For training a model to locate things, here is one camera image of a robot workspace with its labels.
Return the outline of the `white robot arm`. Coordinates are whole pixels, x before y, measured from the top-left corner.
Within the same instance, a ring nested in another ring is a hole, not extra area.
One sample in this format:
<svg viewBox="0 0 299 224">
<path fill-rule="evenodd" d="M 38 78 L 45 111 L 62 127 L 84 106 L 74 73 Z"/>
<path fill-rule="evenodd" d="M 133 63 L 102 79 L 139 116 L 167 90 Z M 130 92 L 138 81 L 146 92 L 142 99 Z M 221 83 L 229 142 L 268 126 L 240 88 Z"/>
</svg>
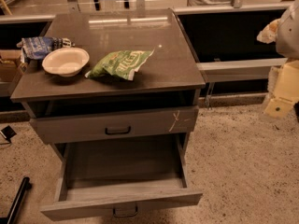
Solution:
<svg viewBox="0 0 299 224">
<path fill-rule="evenodd" d="M 299 102 L 299 0 L 295 0 L 280 19 L 267 24 L 257 40 L 275 42 L 278 54 L 286 58 L 280 67 L 272 67 L 268 75 L 268 94 L 263 113 L 272 118 L 285 117 Z"/>
</svg>

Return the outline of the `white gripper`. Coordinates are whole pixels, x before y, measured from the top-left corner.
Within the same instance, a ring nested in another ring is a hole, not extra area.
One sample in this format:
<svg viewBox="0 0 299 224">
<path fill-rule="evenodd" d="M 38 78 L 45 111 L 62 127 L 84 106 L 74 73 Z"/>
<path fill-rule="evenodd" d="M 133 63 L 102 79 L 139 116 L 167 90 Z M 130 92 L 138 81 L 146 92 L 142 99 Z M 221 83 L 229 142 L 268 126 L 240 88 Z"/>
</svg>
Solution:
<svg viewBox="0 0 299 224">
<path fill-rule="evenodd" d="M 299 102 L 299 61 L 288 59 L 282 66 L 272 67 L 267 90 L 263 114 L 275 119 L 284 118 Z"/>
</svg>

